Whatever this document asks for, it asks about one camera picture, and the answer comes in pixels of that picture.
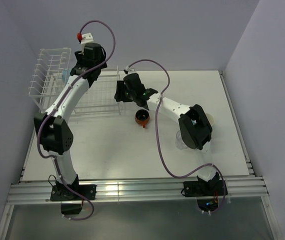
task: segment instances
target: gray floor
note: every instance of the gray floor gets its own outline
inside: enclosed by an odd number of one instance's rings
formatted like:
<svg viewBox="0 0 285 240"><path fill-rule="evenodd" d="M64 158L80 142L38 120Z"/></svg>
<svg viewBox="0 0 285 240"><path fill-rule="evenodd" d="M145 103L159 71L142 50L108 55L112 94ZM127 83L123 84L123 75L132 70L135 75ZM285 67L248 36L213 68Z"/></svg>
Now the gray floor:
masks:
<svg viewBox="0 0 285 240"><path fill-rule="evenodd" d="M202 215L195 204L195 200L96 203L94 215L84 221L61 218L56 204L15 206L6 239L273 239L260 197L233 198L212 216Z"/></svg>

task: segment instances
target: gray wall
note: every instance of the gray wall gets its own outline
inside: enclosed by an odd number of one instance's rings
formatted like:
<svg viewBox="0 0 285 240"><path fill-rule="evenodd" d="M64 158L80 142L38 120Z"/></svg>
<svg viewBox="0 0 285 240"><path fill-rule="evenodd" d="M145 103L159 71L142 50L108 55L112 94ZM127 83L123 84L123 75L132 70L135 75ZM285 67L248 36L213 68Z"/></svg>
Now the gray wall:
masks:
<svg viewBox="0 0 285 240"><path fill-rule="evenodd" d="M32 50L71 47L83 23L105 21L114 30L110 66L150 58L169 70L223 70L259 0L10 0L3 1ZM107 50L103 26L85 32ZM143 63L140 69L158 69Z"/></svg>
<svg viewBox="0 0 285 240"><path fill-rule="evenodd" d="M36 56L0 1L0 219L33 130L35 104L27 91L35 63Z"/></svg>
<svg viewBox="0 0 285 240"><path fill-rule="evenodd" d="M285 235L285 0L260 0L224 76Z"/></svg>

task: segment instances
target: dish rack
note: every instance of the dish rack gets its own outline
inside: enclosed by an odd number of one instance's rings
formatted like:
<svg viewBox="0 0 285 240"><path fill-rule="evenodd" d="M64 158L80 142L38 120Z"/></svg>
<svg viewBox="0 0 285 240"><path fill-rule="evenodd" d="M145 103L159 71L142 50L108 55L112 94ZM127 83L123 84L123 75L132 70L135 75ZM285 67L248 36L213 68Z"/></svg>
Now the dish rack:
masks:
<svg viewBox="0 0 285 240"><path fill-rule="evenodd" d="M40 50L30 81L29 96L42 113L54 103L68 81L71 51L71 48ZM114 99L118 80L118 67L103 69L97 81L81 97L71 117L88 114L120 115L120 106Z"/></svg>

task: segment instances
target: white table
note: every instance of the white table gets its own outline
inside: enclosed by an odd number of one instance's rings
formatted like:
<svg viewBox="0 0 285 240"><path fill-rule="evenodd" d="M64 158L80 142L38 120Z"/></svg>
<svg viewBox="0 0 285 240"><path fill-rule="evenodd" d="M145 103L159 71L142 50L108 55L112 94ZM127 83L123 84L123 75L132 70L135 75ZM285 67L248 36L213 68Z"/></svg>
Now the white table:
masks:
<svg viewBox="0 0 285 240"><path fill-rule="evenodd" d="M146 88L161 91L167 78L162 71L138 72ZM211 140L212 163L224 176L249 175L243 149L233 121L218 71L169 71L171 84L166 97L193 106L199 104L215 120ZM145 129L134 120L139 107L124 103L120 115L74 117L68 125L74 142L71 158L81 180L119 180L169 178L159 158L154 112ZM179 126L159 115L159 136L163 157L176 175L184 175L197 165L197 153L175 146ZM23 181L45 181L55 174L50 159L39 156L36 135L26 157Z"/></svg>

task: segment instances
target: purple cable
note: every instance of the purple cable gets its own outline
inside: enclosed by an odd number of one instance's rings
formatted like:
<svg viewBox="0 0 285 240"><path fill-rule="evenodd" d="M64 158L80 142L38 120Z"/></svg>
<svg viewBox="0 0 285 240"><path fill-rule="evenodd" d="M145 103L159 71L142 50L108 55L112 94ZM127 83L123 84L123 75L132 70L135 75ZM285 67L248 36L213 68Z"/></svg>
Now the purple cable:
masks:
<svg viewBox="0 0 285 240"><path fill-rule="evenodd" d="M60 172L60 169L59 169L59 166L58 166L58 161L57 161L57 156L55 155L44 155L42 153L42 150L41 150L41 145L40 145L40 141L41 141L41 135L42 135L42 131L44 129L44 126L46 125L47 121L50 119L50 117L52 117L55 112L57 111L57 109L59 108L59 106L63 103L63 101L65 100L66 96L68 95L68 93L70 92L70 90L73 88L73 86L76 84L76 82L81 79L84 75L96 70L97 68L100 68L102 65L104 65L111 57L112 55L114 54L114 51L115 51L115 47L116 47L116 38L115 38L115 35L114 35L114 32L113 30L104 22L100 21L100 20L91 20L91 21L88 21L86 22L80 29L80 33L82 33L83 29L88 25L88 24L91 24L91 23L99 23L99 24L102 24L104 25L111 33L111 36L112 36L112 41L113 41L113 45L112 45L112 50L111 50L111 53L110 55L100 64L98 64L97 66L94 66L90 69L88 69L87 71L83 72L82 74L80 74L79 76L77 76L73 81L72 83L70 84L70 86L67 88L67 90L64 92L64 94L62 95L62 97L60 98L60 100L58 101L56 107L52 110L51 113L49 113L47 115L47 117L42 121L40 127L39 127L39 131L38 131L38 136L37 136L37 149L38 149L38 152L40 154L40 156L44 159L48 159L48 158L54 158L54 164L56 166L56 169L57 169L57 172L58 174L61 176L60 179L61 179L61 182L62 184L65 186L66 189L68 189L70 192L72 192L73 194L79 196L80 198L84 199L85 201L87 201L90 205L91 205L91 213L86 216L86 217L82 217L82 218L74 218L74 217L66 217L70 220L74 220L74 221L81 221L81 220L86 220L88 218L90 218L93 213L94 213L94 205L92 204L91 201L89 201L89 199L87 199L85 196L77 193L76 191L72 190L70 187L68 187L67 183L65 182L63 176L61 175L61 172Z"/></svg>
<svg viewBox="0 0 285 240"><path fill-rule="evenodd" d="M159 153L159 157L160 157L160 160L161 160L161 163L164 167L164 169L166 170L166 172L172 176L173 178L175 179L184 179L184 178L187 178L189 177L190 175L192 175L193 173L197 172L198 170L204 168L204 167L209 167L209 166L213 166L217 172L219 173L220 177L221 177L221 180L223 182L223 197L222 197L222 201L221 201L221 204L218 205L218 207L212 211L212 213L216 212L218 209L220 209L221 205L223 204L223 202L225 201L225 198L226 198L226 185L225 185L225 180L224 180L224 177L221 173L221 171L218 169L217 166L215 166L214 164L212 163L205 163L199 167L197 167L196 169L192 170L191 172L187 173L186 175L183 175L183 176L177 176L177 175L174 175L167 167L166 163L165 163L165 160L164 160L164 157L163 157L163 153L162 153L162 150L161 150L161 143L160 143L160 140L159 140L159 131L158 131L158 112L159 112L159 108L162 104L162 100L163 100L163 94L164 92L167 90L167 88L169 87L170 83L171 83L171 79L170 79L170 76L167 72L167 70L162 66L160 65L158 62L154 61L154 60L150 60L150 59L141 59L141 60L138 60L138 61L135 61L133 62L132 64L130 64L128 67L130 68L131 66L137 64L137 63L140 63L140 62L151 62L151 63L154 63L156 65L158 65L167 75L167 78L168 78L168 83L166 85L166 87L160 92L160 99L159 99L159 103L157 105L157 108L156 108L156 111L155 111L155 116L154 116L154 125L155 125L155 131L156 131L156 141L157 141L157 148L158 148L158 153Z"/></svg>

